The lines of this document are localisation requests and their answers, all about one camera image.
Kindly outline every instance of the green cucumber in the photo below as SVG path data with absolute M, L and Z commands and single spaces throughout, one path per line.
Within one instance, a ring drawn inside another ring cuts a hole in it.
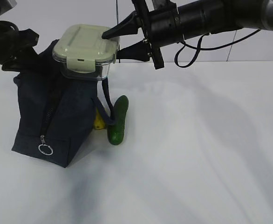
M 126 96 L 121 96 L 115 102 L 114 111 L 116 124 L 108 126 L 108 139 L 110 144 L 118 146 L 123 142 L 125 132 L 125 118 L 128 110 L 129 101 Z

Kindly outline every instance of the zipper pull ring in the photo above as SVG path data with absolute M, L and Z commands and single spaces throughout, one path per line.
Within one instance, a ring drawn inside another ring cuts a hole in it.
M 52 148 L 51 146 L 49 146 L 49 145 L 46 144 L 44 135 L 41 135 L 41 136 L 40 136 L 40 140 L 41 140 L 41 144 L 38 146 L 39 151 L 40 151 L 42 154 L 48 155 L 48 156 L 54 154 L 53 148 Z M 47 147 L 51 152 L 50 152 L 50 153 L 46 153 L 46 152 L 44 152 L 44 151 L 42 150 L 41 147 Z

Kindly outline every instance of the navy blue bag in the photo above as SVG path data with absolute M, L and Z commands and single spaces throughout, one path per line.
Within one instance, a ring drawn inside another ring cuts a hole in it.
M 115 123 L 108 80 L 102 81 L 111 115 L 97 97 L 97 81 L 69 79 L 52 58 L 57 41 L 39 55 L 43 71 L 26 70 L 18 86 L 20 125 L 13 151 L 67 167 L 93 129 L 96 108 L 107 125 Z

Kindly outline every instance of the bag strap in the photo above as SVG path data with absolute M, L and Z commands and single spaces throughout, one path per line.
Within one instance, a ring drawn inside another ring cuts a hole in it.
M 109 97 L 108 78 L 106 78 L 102 81 L 102 89 L 103 89 L 105 100 L 107 101 L 108 106 L 109 106 L 110 116 L 106 113 L 104 106 L 102 105 L 102 103 L 98 97 L 94 98 L 93 101 L 94 101 L 95 106 L 98 109 L 99 114 L 101 115 L 103 121 L 105 122 L 105 124 L 107 124 L 109 126 L 113 126 L 116 123 L 116 119 L 115 119 L 114 107 L 113 107 L 113 105 L 110 101 L 110 97 Z

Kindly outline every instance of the green lid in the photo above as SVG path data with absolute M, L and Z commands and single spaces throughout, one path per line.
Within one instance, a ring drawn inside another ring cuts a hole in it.
M 84 24 L 71 26 L 55 45 L 54 59 L 80 73 L 95 72 L 96 66 L 115 63 L 120 39 L 102 39 L 109 29 Z

